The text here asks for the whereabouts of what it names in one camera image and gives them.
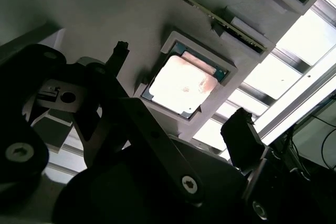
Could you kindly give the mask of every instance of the cable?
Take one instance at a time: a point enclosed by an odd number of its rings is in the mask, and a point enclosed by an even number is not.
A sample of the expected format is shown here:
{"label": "cable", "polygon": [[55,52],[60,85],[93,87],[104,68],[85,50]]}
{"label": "cable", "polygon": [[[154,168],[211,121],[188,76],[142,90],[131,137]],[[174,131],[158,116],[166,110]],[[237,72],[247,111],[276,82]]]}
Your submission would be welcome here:
{"label": "cable", "polygon": [[302,166],[302,168],[304,169],[304,171],[310,176],[309,172],[307,171],[306,167],[303,165],[302,161],[301,161],[301,156],[299,154],[299,151],[298,151],[298,148],[296,147],[294,141],[293,141],[293,138],[291,138],[291,143],[292,143],[292,146],[294,147],[295,151],[296,151],[296,154],[298,155],[298,160],[300,162],[300,165]]}
{"label": "cable", "polygon": [[324,164],[327,166],[327,168],[329,168],[330,170],[334,170],[334,168],[336,168],[336,166],[331,167],[331,166],[329,166],[329,165],[326,163],[326,160],[324,159],[323,148],[324,148],[324,144],[325,144],[325,142],[327,141],[328,137],[329,137],[330,134],[333,133],[334,131],[336,131],[336,129],[333,129],[331,132],[329,132],[329,133],[325,136],[325,138],[324,138],[324,140],[323,140],[323,142],[322,142],[322,145],[321,145],[321,156],[322,156],[322,160],[323,160]]}
{"label": "cable", "polygon": [[310,174],[309,174],[309,172],[307,171],[306,167],[305,167],[305,166],[303,165],[303,163],[302,163],[301,156],[300,156],[300,154],[299,154],[298,148],[296,147],[296,145],[295,145],[295,143],[294,143],[294,141],[293,141],[293,134],[294,134],[294,128],[295,128],[295,126],[296,126],[296,125],[294,124],[291,128],[289,128],[289,129],[287,130],[287,138],[286,138],[286,142],[285,142],[285,144],[284,144],[284,148],[282,149],[281,153],[283,154],[283,153],[286,151],[286,149],[287,149],[287,147],[288,147],[288,144],[291,143],[292,148],[295,150],[295,152],[296,152],[296,154],[297,154],[297,158],[298,158],[298,161],[299,161],[299,163],[300,163],[302,169],[304,169],[304,171],[310,176]]}
{"label": "cable", "polygon": [[313,118],[316,118],[316,119],[320,120],[321,122],[323,122],[323,123],[325,123],[325,124],[331,126],[331,127],[336,128],[336,125],[332,125],[331,123],[328,123],[328,122],[326,122],[325,120],[322,120],[322,119],[318,118],[318,117],[315,116],[315,115],[311,115],[311,116],[312,116]]}

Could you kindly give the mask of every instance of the machine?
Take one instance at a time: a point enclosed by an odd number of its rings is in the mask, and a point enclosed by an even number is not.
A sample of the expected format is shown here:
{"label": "machine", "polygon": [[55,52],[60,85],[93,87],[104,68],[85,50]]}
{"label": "machine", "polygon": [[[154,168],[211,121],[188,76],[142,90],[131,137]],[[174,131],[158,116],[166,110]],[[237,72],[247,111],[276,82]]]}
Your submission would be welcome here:
{"label": "machine", "polygon": [[[168,137],[116,79],[128,52],[119,42],[105,65],[67,65],[60,52],[30,45],[1,65],[3,216],[56,224],[328,222],[308,175],[287,170],[244,109],[221,131],[231,164]],[[32,128],[49,109],[71,113],[88,167],[62,188],[45,183],[48,148]]]}

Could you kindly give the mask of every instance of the bolt head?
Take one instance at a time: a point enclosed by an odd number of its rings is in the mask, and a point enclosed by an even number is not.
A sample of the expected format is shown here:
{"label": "bolt head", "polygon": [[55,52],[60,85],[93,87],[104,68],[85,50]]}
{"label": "bolt head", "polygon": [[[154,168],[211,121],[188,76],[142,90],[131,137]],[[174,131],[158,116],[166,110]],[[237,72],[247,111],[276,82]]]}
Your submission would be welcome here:
{"label": "bolt head", "polygon": [[182,178],[182,185],[184,189],[190,194],[195,194],[198,190],[196,181],[190,176],[184,176]]}
{"label": "bolt head", "polygon": [[14,143],[10,145],[6,151],[5,156],[9,161],[24,163],[30,160],[34,155],[34,148],[27,143]]}
{"label": "bolt head", "polygon": [[261,204],[259,204],[259,203],[256,202],[256,201],[253,201],[253,202],[252,202],[252,207],[253,207],[254,212],[259,216],[260,219],[262,219],[262,220],[267,220],[267,214],[266,214],[266,211],[265,211],[265,209],[262,207]]}

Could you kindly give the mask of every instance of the screw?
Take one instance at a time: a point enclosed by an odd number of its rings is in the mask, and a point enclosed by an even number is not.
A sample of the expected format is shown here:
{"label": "screw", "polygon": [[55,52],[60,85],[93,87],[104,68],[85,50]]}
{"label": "screw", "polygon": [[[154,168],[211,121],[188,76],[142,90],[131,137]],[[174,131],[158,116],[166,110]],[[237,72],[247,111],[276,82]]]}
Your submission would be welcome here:
{"label": "screw", "polygon": [[253,202],[252,202],[252,207],[253,207],[254,212],[260,217],[260,219],[262,219],[262,220],[267,220],[267,214],[266,214],[266,211],[265,211],[265,209],[262,207],[261,204],[259,204],[259,203],[256,202],[256,201],[253,201]]}
{"label": "screw", "polygon": [[197,192],[197,183],[192,177],[184,176],[182,178],[182,185],[190,194],[195,194]]}
{"label": "screw", "polygon": [[57,55],[54,54],[53,52],[45,52],[43,55],[45,57],[49,58],[49,59],[56,59],[57,58]]}
{"label": "screw", "polygon": [[10,145],[5,152],[9,161],[24,163],[30,160],[34,155],[34,148],[27,143],[15,143]]}

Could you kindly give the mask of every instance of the black cable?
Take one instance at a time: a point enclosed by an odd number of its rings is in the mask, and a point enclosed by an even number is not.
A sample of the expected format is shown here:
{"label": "black cable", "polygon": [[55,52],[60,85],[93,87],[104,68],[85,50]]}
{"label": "black cable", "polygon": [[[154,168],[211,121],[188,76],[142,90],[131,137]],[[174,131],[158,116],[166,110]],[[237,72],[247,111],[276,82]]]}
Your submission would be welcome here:
{"label": "black cable", "polygon": [[322,119],[318,118],[318,117],[315,116],[315,115],[311,115],[311,116],[312,116],[313,118],[316,118],[316,119],[320,120],[321,122],[323,122],[323,123],[325,123],[325,124],[331,126],[331,127],[336,128],[336,125],[332,125],[331,123],[328,123],[328,122],[326,122],[325,120],[322,120]]}
{"label": "black cable", "polygon": [[322,156],[322,160],[323,160],[324,164],[327,166],[327,168],[329,168],[330,170],[334,170],[334,168],[335,168],[336,166],[331,167],[331,166],[329,166],[329,165],[326,163],[326,160],[324,159],[323,148],[324,148],[324,144],[325,144],[325,142],[327,141],[328,137],[329,137],[330,134],[333,133],[334,131],[336,131],[336,129],[333,129],[331,132],[329,132],[329,133],[325,136],[325,138],[324,138],[324,140],[323,140],[323,142],[322,142],[322,145],[321,145],[321,156]]}
{"label": "black cable", "polygon": [[292,148],[294,149],[294,151],[295,151],[296,154],[297,154],[298,161],[299,161],[299,163],[300,163],[302,169],[304,169],[304,171],[310,176],[310,174],[309,174],[309,172],[307,171],[306,167],[305,167],[305,166],[303,165],[303,163],[302,163],[301,156],[300,156],[300,154],[299,154],[299,150],[298,150],[298,148],[296,147],[296,145],[295,145],[295,143],[294,143],[294,141],[293,141],[293,135],[294,135],[294,128],[295,128],[295,126],[296,126],[296,124],[294,124],[291,128],[289,128],[289,129],[287,130],[287,138],[286,138],[286,141],[285,141],[284,147],[282,148],[281,153],[284,154],[285,151],[286,151],[286,149],[287,149],[287,147],[288,147],[288,145],[289,145],[289,143],[291,143]]}
{"label": "black cable", "polygon": [[302,161],[301,161],[301,156],[299,154],[299,151],[298,151],[298,148],[296,147],[294,141],[293,141],[293,138],[291,138],[291,143],[292,143],[292,146],[294,147],[295,151],[296,151],[296,154],[298,155],[298,160],[300,162],[300,165],[302,166],[302,168],[304,169],[304,171],[310,176],[309,172],[307,171],[306,167],[303,165]]}
{"label": "black cable", "polygon": [[286,150],[288,148],[288,145],[290,143],[290,139],[293,136],[293,133],[294,133],[294,126],[289,128],[288,131],[287,131],[287,137],[286,137],[284,146],[282,147],[281,154],[284,154],[286,152]]}

